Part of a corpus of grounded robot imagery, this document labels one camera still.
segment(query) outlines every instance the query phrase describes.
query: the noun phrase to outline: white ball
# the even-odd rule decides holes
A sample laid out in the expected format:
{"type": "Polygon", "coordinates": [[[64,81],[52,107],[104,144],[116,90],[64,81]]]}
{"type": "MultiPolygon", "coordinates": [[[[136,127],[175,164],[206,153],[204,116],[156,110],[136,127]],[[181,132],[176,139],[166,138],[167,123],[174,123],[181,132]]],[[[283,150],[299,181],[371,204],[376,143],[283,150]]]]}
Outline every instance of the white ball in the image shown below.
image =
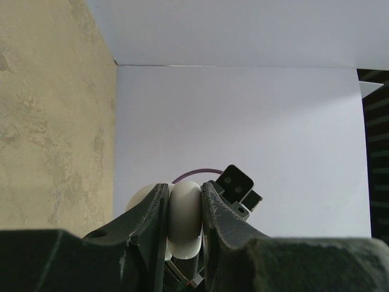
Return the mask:
{"type": "Polygon", "coordinates": [[[201,188],[193,181],[174,185],[169,199],[168,249],[178,259],[191,259],[201,248],[201,188]]]}
{"type": "MultiPolygon", "coordinates": [[[[169,185],[169,192],[171,192],[171,190],[173,189],[174,187],[174,184],[168,184],[169,185]]],[[[135,207],[136,205],[138,205],[140,202],[142,202],[142,200],[148,195],[148,193],[151,192],[151,190],[156,186],[156,183],[155,184],[149,184],[148,186],[145,186],[143,188],[141,188],[140,190],[138,190],[132,197],[131,199],[129,199],[129,202],[126,206],[126,212],[130,209],[132,209],[133,207],[135,207]]]]}

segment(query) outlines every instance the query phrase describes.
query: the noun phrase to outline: concrete wall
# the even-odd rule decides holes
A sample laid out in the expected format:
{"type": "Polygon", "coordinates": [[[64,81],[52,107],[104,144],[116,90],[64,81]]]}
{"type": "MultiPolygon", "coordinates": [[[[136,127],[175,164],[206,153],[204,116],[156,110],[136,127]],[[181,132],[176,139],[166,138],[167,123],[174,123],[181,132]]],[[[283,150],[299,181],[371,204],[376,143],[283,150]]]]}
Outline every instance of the concrete wall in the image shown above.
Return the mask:
{"type": "Polygon", "coordinates": [[[2,0],[0,229],[112,217],[116,67],[79,0],[2,0]]]}
{"type": "Polygon", "coordinates": [[[354,69],[120,66],[117,90],[115,215],[143,186],[235,164],[264,197],[260,231],[370,236],[354,69]]]}

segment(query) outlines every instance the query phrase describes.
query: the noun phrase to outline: white paper wall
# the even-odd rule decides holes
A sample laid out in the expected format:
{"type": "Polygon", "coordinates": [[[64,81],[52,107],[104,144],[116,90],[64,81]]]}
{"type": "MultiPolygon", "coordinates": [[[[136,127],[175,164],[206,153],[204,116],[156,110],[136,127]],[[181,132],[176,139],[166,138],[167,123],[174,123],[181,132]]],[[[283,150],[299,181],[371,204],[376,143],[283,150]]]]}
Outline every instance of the white paper wall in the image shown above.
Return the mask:
{"type": "Polygon", "coordinates": [[[117,90],[116,215],[149,183],[236,164],[264,197],[262,232],[370,236],[355,70],[121,66],[117,90]]]}

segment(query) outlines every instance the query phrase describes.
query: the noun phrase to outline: white ceiling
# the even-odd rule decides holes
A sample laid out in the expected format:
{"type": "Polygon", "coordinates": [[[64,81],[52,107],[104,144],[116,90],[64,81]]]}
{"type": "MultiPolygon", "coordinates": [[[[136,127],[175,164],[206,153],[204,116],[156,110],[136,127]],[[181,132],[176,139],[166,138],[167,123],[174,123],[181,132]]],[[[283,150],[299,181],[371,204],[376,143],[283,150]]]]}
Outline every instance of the white ceiling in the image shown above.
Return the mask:
{"type": "Polygon", "coordinates": [[[118,64],[389,69],[388,0],[88,0],[118,64]]]}

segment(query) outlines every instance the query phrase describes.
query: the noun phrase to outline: purple cable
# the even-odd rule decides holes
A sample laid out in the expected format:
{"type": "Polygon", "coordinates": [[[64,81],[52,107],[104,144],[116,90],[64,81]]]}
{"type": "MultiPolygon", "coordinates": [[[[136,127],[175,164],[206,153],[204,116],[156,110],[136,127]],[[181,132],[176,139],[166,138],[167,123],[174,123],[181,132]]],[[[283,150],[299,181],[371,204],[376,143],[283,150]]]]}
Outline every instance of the purple cable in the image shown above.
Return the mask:
{"type": "Polygon", "coordinates": [[[184,173],[183,175],[180,175],[178,178],[176,178],[172,182],[172,184],[176,184],[179,181],[182,181],[184,178],[187,178],[188,176],[191,176],[191,175],[197,175],[198,173],[215,173],[217,175],[221,175],[223,173],[223,171],[221,171],[219,169],[195,169],[195,170],[192,170],[190,172],[184,173]]]}

